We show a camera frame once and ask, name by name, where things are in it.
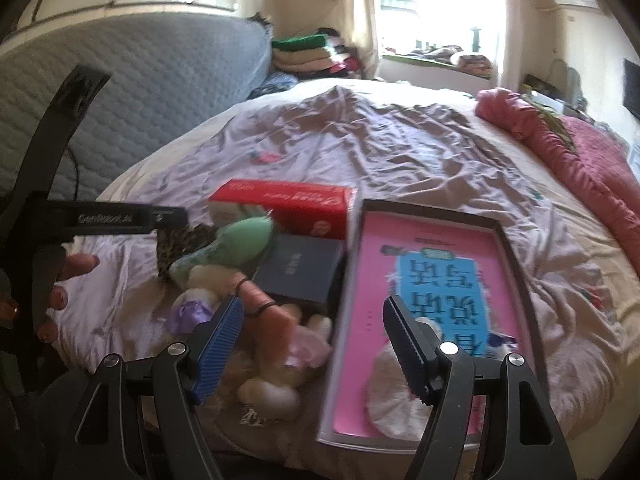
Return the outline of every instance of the window sill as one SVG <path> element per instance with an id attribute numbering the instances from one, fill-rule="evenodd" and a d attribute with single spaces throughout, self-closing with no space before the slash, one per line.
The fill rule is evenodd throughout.
<path id="1" fill-rule="evenodd" d="M 409 65 L 416 65 L 416 66 L 433 66 L 433 67 L 437 67 L 437 68 L 443 68 L 445 70 L 453 70 L 454 72 L 460 72 L 461 74 L 466 74 L 468 76 L 471 77 L 477 77 L 480 79 L 485 79 L 487 81 L 489 81 L 491 79 L 491 76 L 489 75 L 476 75 L 476 74 L 470 74 L 469 72 L 465 72 L 464 70 L 460 70 L 459 68 L 447 64 L 447 63 L 442 63 L 440 61 L 434 61 L 433 59 L 419 59 L 417 57 L 412 57 L 412 56 L 402 56 L 400 54 L 383 54 L 382 55 L 382 59 L 388 59 L 389 61 L 397 61 L 398 63 L 406 63 Z"/>

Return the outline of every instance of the red box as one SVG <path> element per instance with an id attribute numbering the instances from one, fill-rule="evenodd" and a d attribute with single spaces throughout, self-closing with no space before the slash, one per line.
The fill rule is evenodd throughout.
<path id="1" fill-rule="evenodd" d="M 354 199 L 351 187 L 232 179 L 209 197 L 209 213 L 222 227 L 270 211 L 292 234 L 346 240 Z"/>

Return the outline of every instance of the beige sheet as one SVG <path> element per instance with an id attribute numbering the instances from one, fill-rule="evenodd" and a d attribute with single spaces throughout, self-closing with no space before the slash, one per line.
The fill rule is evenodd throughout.
<path id="1" fill-rule="evenodd" d="M 369 81 L 318 80 L 301 84 L 289 92 L 265 96 L 245 102 L 205 122 L 180 139 L 161 148 L 148 159 L 135 165 L 116 179 L 100 197 L 103 200 L 126 200 L 129 193 L 147 182 L 162 168 L 181 160 L 198 145 L 208 140 L 223 126 L 244 110 L 253 110 L 267 104 L 295 103 L 296 100 L 323 92 L 341 84 L 366 92 L 373 101 L 404 106 L 427 105 L 439 102 L 456 108 L 474 125 L 476 133 L 491 142 L 508 156 L 528 177 L 542 195 L 552 200 L 559 209 L 569 231 L 586 253 L 601 268 L 610 288 L 620 323 L 628 341 L 629 368 L 625 386 L 619 398 L 607 409 L 600 423 L 570 442 L 579 478 L 599 476 L 620 448 L 640 413 L 640 282 L 625 255 L 602 224 L 566 190 L 548 169 L 527 148 L 514 142 L 499 129 L 473 115 L 475 101 L 458 92 L 433 91 L 405 85 L 380 84 Z"/>

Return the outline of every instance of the screw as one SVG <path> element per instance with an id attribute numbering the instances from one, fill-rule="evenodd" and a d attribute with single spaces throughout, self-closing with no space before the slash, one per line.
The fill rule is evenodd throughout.
<path id="1" fill-rule="evenodd" d="M 112 366 L 118 364 L 119 360 L 120 356 L 118 354 L 109 354 L 102 360 L 102 362 L 107 368 L 111 368 Z"/>
<path id="2" fill-rule="evenodd" d="M 452 343 L 451 341 L 445 341 L 440 345 L 440 351 L 443 354 L 455 355 L 458 353 L 458 345 Z"/>
<path id="3" fill-rule="evenodd" d="M 172 345 L 169 345 L 167 351 L 169 352 L 169 355 L 180 355 L 184 353 L 186 349 L 187 347 L 182 343 L 174 343 Z"/>
<path id="4" fill-rule="evenodd" d="M 524 364 L 524 357 L 520 354 L 509 354 L 509 362 L 514 366 L 522 366 Z"/>

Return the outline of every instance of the hand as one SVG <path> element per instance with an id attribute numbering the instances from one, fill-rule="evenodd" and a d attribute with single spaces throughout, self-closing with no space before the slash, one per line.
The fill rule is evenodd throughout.
<path id="1" fill-rule="evenodd" d="M 71 254 L 66 257 L 65 265 L 58 275 L 58 281 L 68 280 L 75 276 L 88 274 L 100 263 L 98 256 L 91 254 Z M 49 295 L 49 306 L 56 310 L 66 307 L 68 296 L 64 287 L 54 285 Z M 7 296 L 0 297 L 0 319 L 11 321 L 18 314 L 20 305 Z M 36 331 L 38 338 L 43 343 L 53 343 L 58 339 L 58 327 L 54 321 L 47 317 L 47 320 Z"/>

